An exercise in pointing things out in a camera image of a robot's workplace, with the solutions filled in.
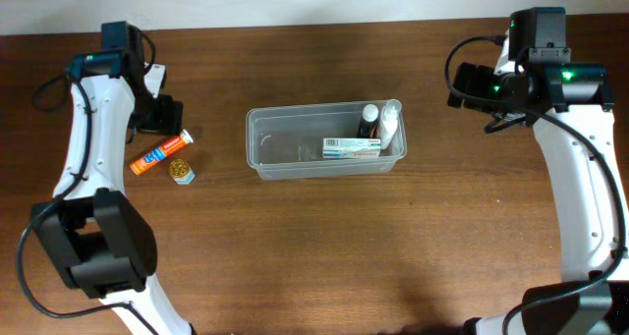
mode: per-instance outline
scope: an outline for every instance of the bottle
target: bottle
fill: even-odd
[[[363,109],[363,118],[358,126],[358,139],[371,139],[375,135],[375,125],[377,124],[377,107],[373,104],[367,104]]]
[[[375,133],[375,137],[380,139],[381,149],[387,149],[391,144],[397,131],[400,111],[402,111],[402,103],[396,99],[388,100],[382,108]]]

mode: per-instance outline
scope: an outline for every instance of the white bottle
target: white bottle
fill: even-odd
[[[380,111],[380,122],[375,137],[380,139],[381,149],[387,149],[391,144],[399,124],[400,111],[402,103],[396,99],[389,99]]]

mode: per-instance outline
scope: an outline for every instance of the gold lid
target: gold lid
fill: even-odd
[[[183,178],[190,172],[190,166],[183,159],[175,159],[168,166],[168,173],[173,178]]]

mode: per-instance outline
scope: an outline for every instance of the small jar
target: small jar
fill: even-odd
[[[177,184],[189,184],[195,177],[195,172],[190,165],[183,159],[175,159],[168,166],[168,173],[173,177]]]

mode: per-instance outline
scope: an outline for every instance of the white wall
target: white wall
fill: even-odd
[[[629,12],[627,0],[0,0],[0,34],[98,31],[120,20],[159,29],[507,17],[533,6]]]

